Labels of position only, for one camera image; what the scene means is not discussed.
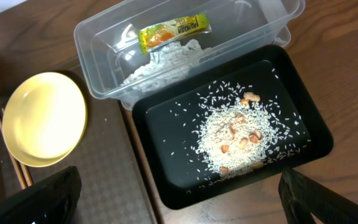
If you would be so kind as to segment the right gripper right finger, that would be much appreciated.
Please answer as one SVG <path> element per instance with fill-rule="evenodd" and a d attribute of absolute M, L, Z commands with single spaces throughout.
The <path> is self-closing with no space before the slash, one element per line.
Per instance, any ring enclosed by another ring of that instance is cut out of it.
<path fill-rule="evenodd" d="M 283 170 L 278 192 L 288 223 L 358 223 L 358 204 L 291 168 Z"/>

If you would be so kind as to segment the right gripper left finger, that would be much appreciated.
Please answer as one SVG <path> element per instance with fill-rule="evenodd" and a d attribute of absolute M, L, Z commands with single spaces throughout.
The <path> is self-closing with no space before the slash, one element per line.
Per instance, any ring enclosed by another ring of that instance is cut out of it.
<path fill-rule="evenodd" d="M 71 223 L 81 192 L 69 166 L 0 202 L 0 223 Z"/>

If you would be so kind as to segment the wooden chopstick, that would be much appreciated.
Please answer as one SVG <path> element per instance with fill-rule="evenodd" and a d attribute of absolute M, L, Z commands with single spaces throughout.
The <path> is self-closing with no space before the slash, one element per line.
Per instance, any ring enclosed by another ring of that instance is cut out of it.
<path fill-rule="evenodd" d="M 2 133 L 2 120 L 0 117 L 0 132 Z M 16 177 L 20 183 L 21 189 L 25 189 L 27 187 L 27 182 L 25 181 L 25 178 L 22 173 L 22 169 L 20 165 L 17 163 L 16 159 L 12 156 L 12 154 L 8 151 L 8 155 L 11 161 L 11 164 L 13 165 L 14 171 L 16 173 Z"/>
<path fill-rule="evenodd" d="M 27 187 L 30 187 L 34 183 L 33 183 L 33 180 L 32 180 L 32 177 L 31 177 L 28 167 L 25 164 L 19 162 L 17 159 L 16 159 L 16 161 L 22 169 L 23 176 L 25 178 L 25 181 L 27 182 Z"/>

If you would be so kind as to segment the yellow plate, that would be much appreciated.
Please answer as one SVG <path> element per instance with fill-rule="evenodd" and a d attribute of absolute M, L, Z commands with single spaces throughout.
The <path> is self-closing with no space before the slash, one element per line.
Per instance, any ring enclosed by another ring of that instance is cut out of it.
<path fill-rule="evenodd" d="M 79 86 L 62 73 L 44 72 L 28 78 L 10 96 L 2 135 L 19 162 L 47 167 L 74 150 L 87 119 L 86 100 Z"/>

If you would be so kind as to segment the rice and peanut scraps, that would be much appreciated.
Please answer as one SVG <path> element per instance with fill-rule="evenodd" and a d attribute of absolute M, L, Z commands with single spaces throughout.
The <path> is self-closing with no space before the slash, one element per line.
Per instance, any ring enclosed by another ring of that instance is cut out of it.
<path fill-rule="evenodd" d="M 311 144 L 275 68 L 230 74 L 155 109 L 164 174 L 184 190 L 286 161 Z"/>

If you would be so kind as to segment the white napkin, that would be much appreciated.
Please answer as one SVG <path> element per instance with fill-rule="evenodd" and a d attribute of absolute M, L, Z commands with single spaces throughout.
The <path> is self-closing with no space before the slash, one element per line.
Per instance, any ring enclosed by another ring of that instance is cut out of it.
<path fill-rule="evenodd" d="M 200 64 L 200 60 L 196 60 L 195 57 L 202 56 L 206 50 L 209 48 L 202 49 L 196 39 L 189 40 L 185 45 L 179 41 L 167 44 L 151 52 L 150 62 L 136 69 L 123 81 L 121 86 L 147 78 L 155 73 L 160 75 L 133 86 L 133 89 L 146 93 L 180 81 L 188 74 L 190 68 Z"/>

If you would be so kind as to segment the green yellow snack wrapper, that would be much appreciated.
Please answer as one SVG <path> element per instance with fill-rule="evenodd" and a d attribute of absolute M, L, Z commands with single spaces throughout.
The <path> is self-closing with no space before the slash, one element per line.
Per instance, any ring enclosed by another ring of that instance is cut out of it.
<path fill-rule="evenodd" d="M 211 32 L 206 14 L 185 16 L 161 22 L 138 31 L 140 51 L 143 55 L 189 35 Z"/>

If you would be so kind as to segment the dark brown serving tray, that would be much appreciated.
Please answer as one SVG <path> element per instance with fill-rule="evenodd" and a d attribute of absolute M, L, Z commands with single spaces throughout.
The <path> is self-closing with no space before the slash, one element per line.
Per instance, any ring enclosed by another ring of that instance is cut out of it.
<path fill-rule="evenodd" d="M 0 112 L 8 96 L 0 95 Z M 74 223 L 155 223 L 118 102 L 85 95 L 88 122 L 80 143 L 66 158 L 29 169 L 33 182 L 77 167 L 81 193 Z M 0 130 L 0 202 L 21 191 Z"/>

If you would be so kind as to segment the black plastic bin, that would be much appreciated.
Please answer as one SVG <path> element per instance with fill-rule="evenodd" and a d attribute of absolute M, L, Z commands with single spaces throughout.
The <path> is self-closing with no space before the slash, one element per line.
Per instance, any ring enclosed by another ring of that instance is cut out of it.
<path fill-rule="evenodd" d="M 139 100 L 132 118 L 160 199 L 175 210 L 324 157 L 334 145 L 276 45 Z"/>

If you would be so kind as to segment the clear plastic bin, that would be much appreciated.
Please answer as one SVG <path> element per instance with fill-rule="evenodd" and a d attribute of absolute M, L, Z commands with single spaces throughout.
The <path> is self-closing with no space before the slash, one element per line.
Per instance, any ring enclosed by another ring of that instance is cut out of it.
<path fill-rule="evenodd" d="M 80 22 L 74 40 L 91 95 L 131 110 L 166 86 L 255 49 L 286 46 L 288 22 L 305 7 L 305 0 L 123 1 Z M 207 32 L 142 53 L 141 29 L 197 14 L 208 18 Z"/>

